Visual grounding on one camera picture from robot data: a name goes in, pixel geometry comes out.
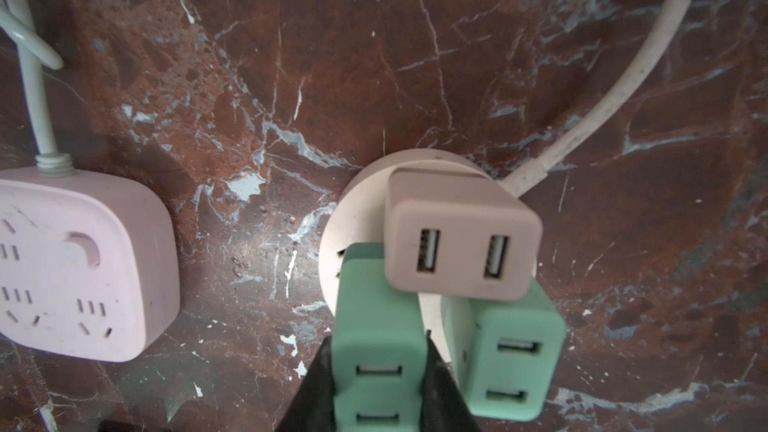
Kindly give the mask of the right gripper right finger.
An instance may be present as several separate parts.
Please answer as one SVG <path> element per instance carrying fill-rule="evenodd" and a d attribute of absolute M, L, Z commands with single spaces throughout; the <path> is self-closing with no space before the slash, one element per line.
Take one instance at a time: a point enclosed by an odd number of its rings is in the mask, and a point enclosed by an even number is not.
<path fill-rule="evenodd" d="M 422 381 L 422 432 L 479 432 L 480 427 L 470 413 L 448 365 L 442 360 L 437 347 L 427 336 L 426 369 Z"/>

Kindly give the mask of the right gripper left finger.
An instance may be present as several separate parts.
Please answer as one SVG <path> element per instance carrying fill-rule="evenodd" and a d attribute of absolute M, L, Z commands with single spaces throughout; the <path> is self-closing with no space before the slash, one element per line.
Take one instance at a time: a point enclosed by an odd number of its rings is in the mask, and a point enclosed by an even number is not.
<path fill-rule="evenodd" d="M 331 336 L 322 341 L 277 432 L 336 430 L 331 343 Z"/>

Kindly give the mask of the green plug adapter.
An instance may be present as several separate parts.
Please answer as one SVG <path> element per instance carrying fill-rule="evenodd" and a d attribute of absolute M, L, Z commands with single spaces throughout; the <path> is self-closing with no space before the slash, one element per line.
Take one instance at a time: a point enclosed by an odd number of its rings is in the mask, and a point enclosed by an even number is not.
<path fill-rule="evenodd" d="M 384 246 L 344 252 L 332 329 L 339 431 L 417 431 L 428 343 L 416 294 L 392 287 Z"/>
<path fill-rule="evenodd" d="M 539 416 L 566 337 L 566 323 L 541 285 L 513 302 L 444 296 L 443 331 L 469 411 L 517 422 Z"/>

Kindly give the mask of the pink plug adapter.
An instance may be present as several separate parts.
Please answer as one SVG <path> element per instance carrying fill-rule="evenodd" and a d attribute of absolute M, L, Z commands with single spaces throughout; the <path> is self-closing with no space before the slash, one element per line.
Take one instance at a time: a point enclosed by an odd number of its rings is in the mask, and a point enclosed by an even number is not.
<path fill-rule="evenodd" d="M 539 216 L 482 175 L 399 169 L 389 177 L 385 270 L 398 290 L 518 300 L 542 235 Z"/>

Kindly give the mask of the beige round power strip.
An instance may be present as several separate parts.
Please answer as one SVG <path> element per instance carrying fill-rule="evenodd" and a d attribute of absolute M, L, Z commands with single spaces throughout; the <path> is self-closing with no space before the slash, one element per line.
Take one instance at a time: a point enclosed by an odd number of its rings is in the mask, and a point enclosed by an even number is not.
<path fill-rule="evenodd" d="M 390 175 L 399 169 L 476 174 L 493 180 L 469 160 L 436 149 L 404 150 L 386 155 L 366 166 L 344 189 L 322 234 L 318 277 L 324 300 L 330 309 L 336 307 L 339 273 L 345 250 L 354 243 L 384 244 L 388 180 Z M 507 190 L 505 185 L 495 182 L 512 197 L 518 199 Z M 448 295 L 434 293 L 418 293 L 418 295 L 424 327 L 430 332 L 442 357 L 448 358 L 450 355 L 441 313 L 441 299 Z"/>

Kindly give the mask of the pink square power strip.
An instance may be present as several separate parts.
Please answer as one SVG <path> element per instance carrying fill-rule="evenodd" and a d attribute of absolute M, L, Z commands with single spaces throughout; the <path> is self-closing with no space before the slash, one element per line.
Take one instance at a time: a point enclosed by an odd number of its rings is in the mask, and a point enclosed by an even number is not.
<path fill-rule="evenodd" d="M 1 173 L 1 333 L 107 362 L 139 356 L 180 312 L 172 220 L 145 185 L 78 170 Z"/>

